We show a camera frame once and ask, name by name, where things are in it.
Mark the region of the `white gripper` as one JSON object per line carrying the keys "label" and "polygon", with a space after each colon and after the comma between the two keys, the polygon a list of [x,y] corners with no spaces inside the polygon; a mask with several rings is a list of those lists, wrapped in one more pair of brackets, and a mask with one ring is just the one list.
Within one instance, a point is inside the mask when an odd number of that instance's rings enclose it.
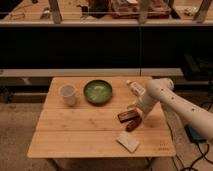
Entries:
{"label": "white gripper", "polygon": [[137,97],[129,106],[130,108],[138,108],[141,112],[144,118],[147,117],[147,115],[152,111],[156,104],[156,100],[152,98],[149,95],[142,95],[140,97]]}

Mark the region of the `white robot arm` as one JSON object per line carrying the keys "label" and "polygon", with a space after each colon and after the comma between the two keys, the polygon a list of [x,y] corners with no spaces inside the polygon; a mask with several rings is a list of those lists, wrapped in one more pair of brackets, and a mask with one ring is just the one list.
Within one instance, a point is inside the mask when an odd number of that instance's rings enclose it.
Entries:
{"label": "white robot arm", "polygon": [[213,143],[213,114],[185,100],[173,92],[174,83],[169,78],[148,80],[145,86],[127,80],[126,84],[137,96],[135,106],[147,116],[158,102],[173,109],[205,139]]}

